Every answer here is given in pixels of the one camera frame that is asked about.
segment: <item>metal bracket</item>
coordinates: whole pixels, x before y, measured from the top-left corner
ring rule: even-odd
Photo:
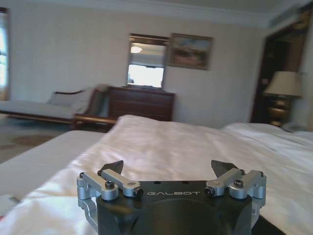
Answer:
[[[108,181],[113,181],[126,197],[140,198],[143,195],[140,182],[129,180],[111,169],[103,170],[101,177]]]
[[[232,168],[216,180],[207,181],[204,192],[207,196],[210,197],[224,195],[225,188],[227,188],[232,182],[234,182],[234,180],[239,179],[241,175],[241,170],[237,168]]]
[[[76,180],[78,206],[85,211],[85,217],[98,231],[97,206],[92,197],[101,196],[105,201],[118,197],[120,188],[127,197],[140,198],[143,190],[138,181],[131,181],[111,169],[103,170],[101,176],[93,172],[82,172]]]
[[[229,195],[235,199],[252,197],[251,228],[260,216],[260,208],[265,205],[266,176],[261,171],[252,170],[246,175],[242,171],[232,168],[216,180],[206,182],[204,193],[215,197],[224,194],[225,188],[229,187]]]
[[[245,199],[248,195],[252,197],[252,228],[259,218],[260,208],[265,205],[266,180],[263,172],[252,170],[229,186],[229,195],[235,199]]]

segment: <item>wooden door frame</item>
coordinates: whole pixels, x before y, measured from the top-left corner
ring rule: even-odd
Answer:
[[[258,87],[260,86],[261,82],[262,82],[262,77],[261,77],[261,72],[262,72],[262,69],[265,65],[265,62],[266,62],[266,45],[268,42],[270,42],[271,40],[275,41],[275,39],[278,39],[284,35],[287,35],[289,33],[301,33],[301,34],[306,34],[305,38],[304,38],[304,41],[303,41],[303,44],[302,44],[302,47],[301,47],[301,51],[300,51],[300,57],[298,59],[298,61],[296,62],[297,64],[297,69],[296,69],[296,72],[299,72],[300,68],[301,68],[301,63],[302,63],[302,60],[303,60],[303,54],[304,54],[304,50],[305,50],[305,46],[306,46],[306,42],[307,42],[307,35],[308,35],[308,31],[310,30],[310,22],[311,22],[311,18],[312,18],[312,8],[313,8],[313,2],[310,2],[309,4],[299,8],[299,15],[301,15],[302,13],[305,13],[305,12],[308,12],[309,11],[309,19],[308,19],[308,22],[307,23],[307,27],[304,27],[303,29],[298,29],[297,28],[297,25],[298,24],[302,24],[303,22],[305,23],[305,20],[301,17],[299,17],[299,20],[294,22],[294,23],[291,23],[289,25],[287,25],[286,27],[278,30],[277,32],[267,36],[265,38],[265,42],[264,42],[264,48],[263,48],[263,54],[262,54],[262,62],[261,62],[261,65],[260,65],[260,68],[259,68],[259,75],[258,75],[258,81],[256,83],[256,86],[255,86],[255,93],[254,93],[254,99],[253,99],[253,106],[252,106],[252,110],[251,110],[251,115],[250,115],[250,122],[254,119],[256,119],[256,105],[257,105],[257,99],[258,99]]]

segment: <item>lamp shade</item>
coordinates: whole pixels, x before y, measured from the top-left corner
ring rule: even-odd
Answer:
[[[301,96],[300,76],[295,72],[277,71],[270,85],[265,89],[266,94]]]

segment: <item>white duvet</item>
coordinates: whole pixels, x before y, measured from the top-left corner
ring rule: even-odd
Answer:
[[[96,234],[77,206],[82,171],[124,160],[122,174],[134,180],[210,180],[213,159],[262,170],[268,184],[261,214],[288,235],[313,234],[313,141],[263,124],[216,130],[135,116],[121,117],[100,142],[29,193],[0,222],[0,234]]]

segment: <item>lamp base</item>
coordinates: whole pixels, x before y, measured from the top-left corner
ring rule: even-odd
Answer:
[[[272,107],[269,107],[270,124],[282,126],[289,119],[291,99],[287,97],[278,97],[272,101]]]

